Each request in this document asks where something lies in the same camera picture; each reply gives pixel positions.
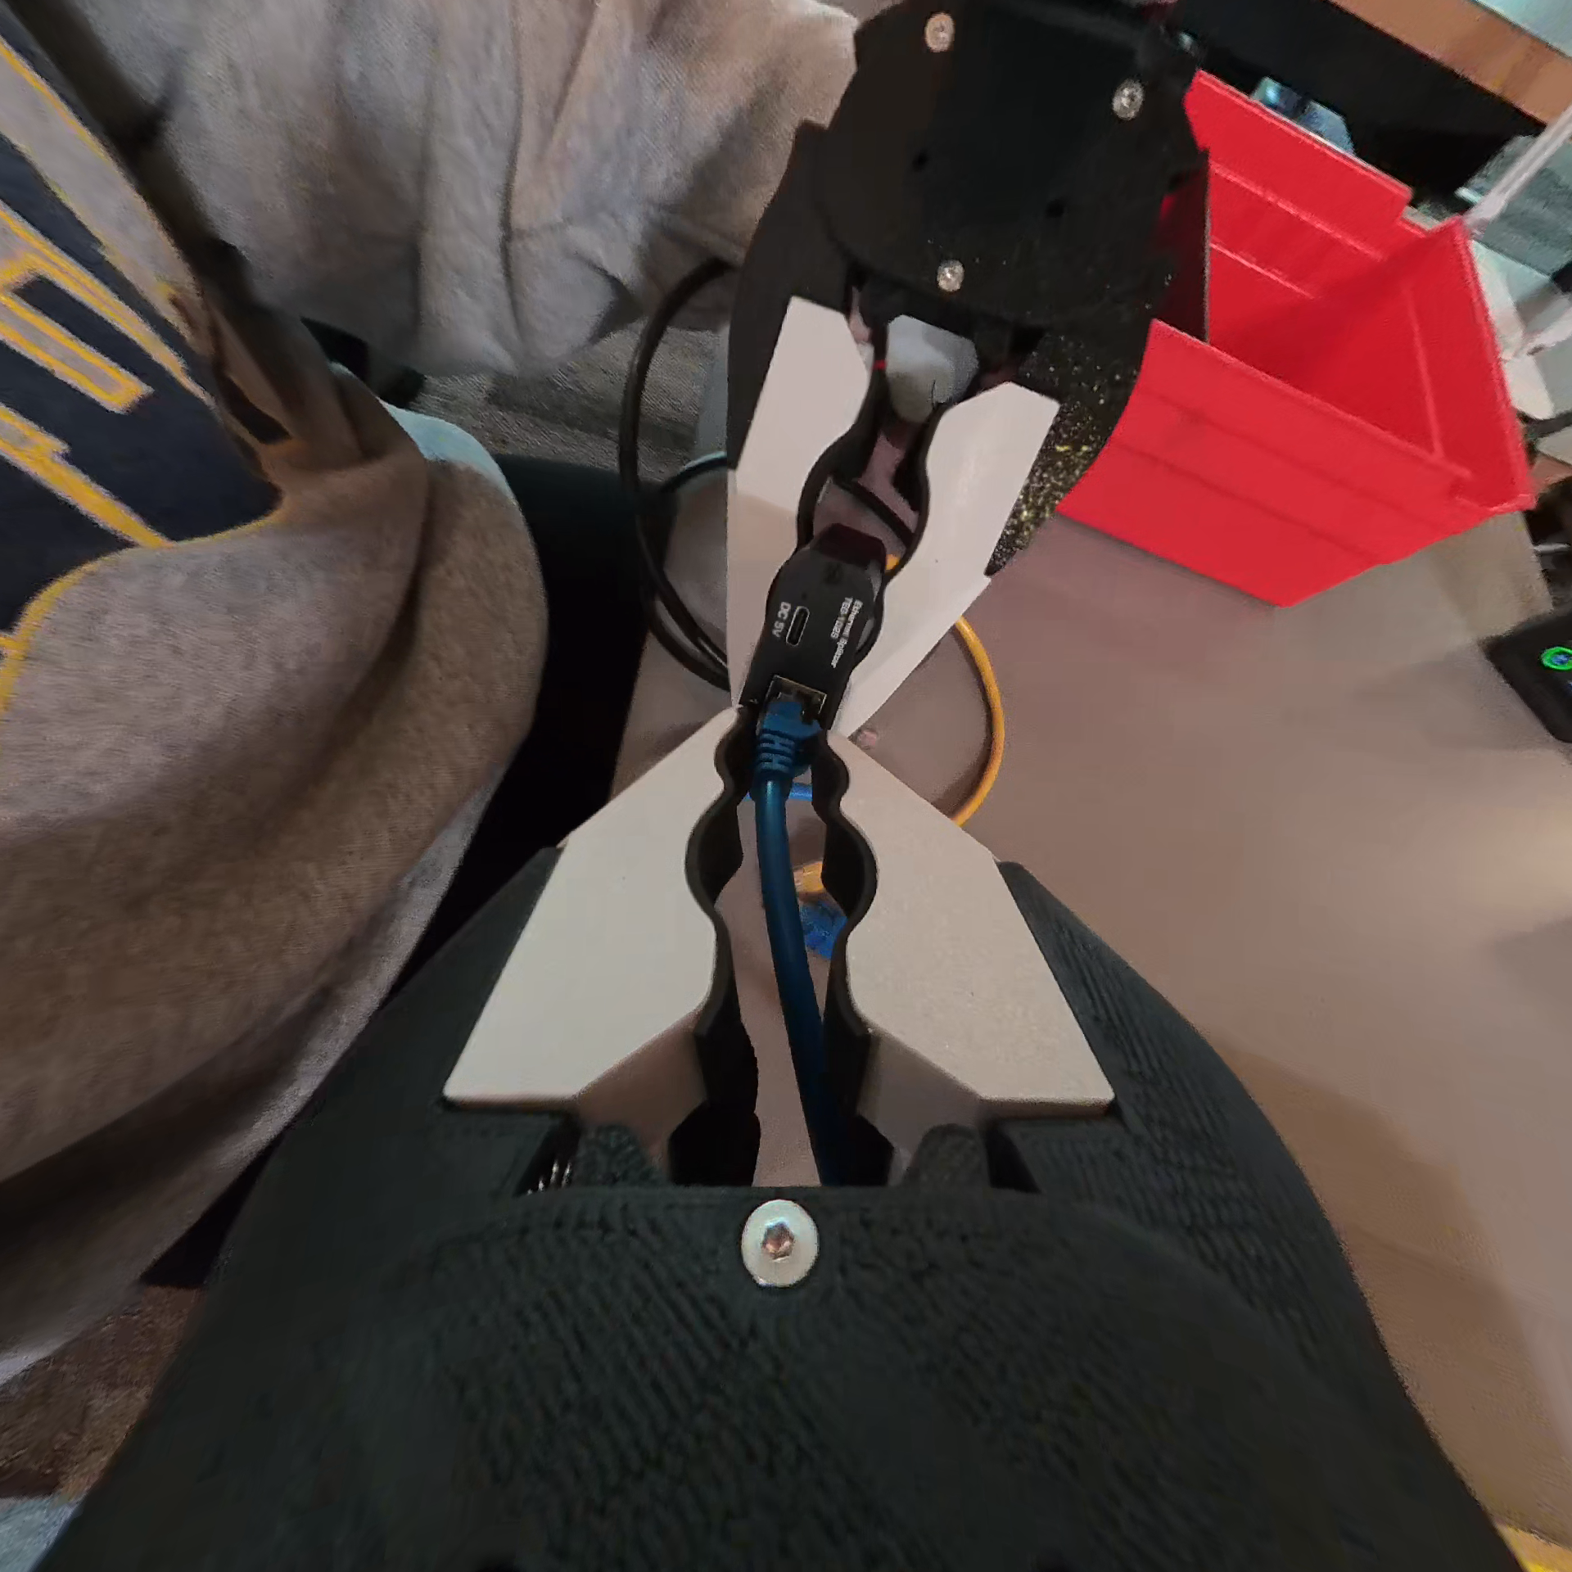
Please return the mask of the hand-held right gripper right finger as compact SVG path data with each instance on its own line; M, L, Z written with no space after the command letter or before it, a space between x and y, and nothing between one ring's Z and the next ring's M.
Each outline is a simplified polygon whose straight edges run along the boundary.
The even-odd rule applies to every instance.
M850 740L820 746L813 787L844 916L826 1034L854 1133L904 1169L944 1127L1108 1114L1108 1075L994 854Z

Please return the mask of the person's grey printed sweatshirt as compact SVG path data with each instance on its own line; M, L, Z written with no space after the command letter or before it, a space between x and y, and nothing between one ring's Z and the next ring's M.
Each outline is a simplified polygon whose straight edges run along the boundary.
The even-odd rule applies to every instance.
M311 4L4 4L4 1384L305 1107L530 723L536 545L305 326Z

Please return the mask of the black portable power station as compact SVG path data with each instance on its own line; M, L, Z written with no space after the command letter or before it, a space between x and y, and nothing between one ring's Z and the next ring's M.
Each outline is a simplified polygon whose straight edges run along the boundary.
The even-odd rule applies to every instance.
M1571 607L1484 641L1483 654L1546 734L1571 746Z

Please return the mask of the person's left forearm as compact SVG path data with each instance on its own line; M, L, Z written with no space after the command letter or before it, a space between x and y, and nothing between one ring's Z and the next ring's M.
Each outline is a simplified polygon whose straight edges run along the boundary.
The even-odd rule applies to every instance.
M13 4L180 240L429 377L738 266L854 19L786 3Z

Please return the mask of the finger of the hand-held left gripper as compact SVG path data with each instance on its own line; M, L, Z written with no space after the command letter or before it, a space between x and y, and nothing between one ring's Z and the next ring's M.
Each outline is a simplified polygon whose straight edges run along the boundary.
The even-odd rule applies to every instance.
M771 586L799 551L799 512L813 519L835 463L872 444L886 381L872 347L835 308L790 300L727 495L725 648L741 703Z
M1056 399L1007 383L938 420L923 459L921 530L887 585L878 639L844 695L846 734L895 697L987 590L994 551L1058 412Z

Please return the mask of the red plastic bin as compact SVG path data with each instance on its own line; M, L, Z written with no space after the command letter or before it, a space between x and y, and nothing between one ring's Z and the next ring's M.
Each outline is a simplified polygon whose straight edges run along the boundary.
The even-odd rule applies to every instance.
M1290 607L1535 499L1462 220L1200 72L1209 338L1155 323L1061 519Z

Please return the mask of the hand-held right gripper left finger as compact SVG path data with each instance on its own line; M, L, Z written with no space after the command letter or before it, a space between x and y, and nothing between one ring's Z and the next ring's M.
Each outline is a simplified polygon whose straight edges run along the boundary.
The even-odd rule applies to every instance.
M680 1185L753 1182L755 1047L717 912L753 740L719 714L566 837L450 1105L625 1127Z

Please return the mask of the black ethernet splitter adapter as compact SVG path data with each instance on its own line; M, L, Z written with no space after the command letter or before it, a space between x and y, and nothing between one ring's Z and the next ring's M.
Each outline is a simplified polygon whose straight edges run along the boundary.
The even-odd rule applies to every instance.
M779 570L740 706L762 714L796 699L829 732L872 650L887 583L887 547L846 525L803 545Z

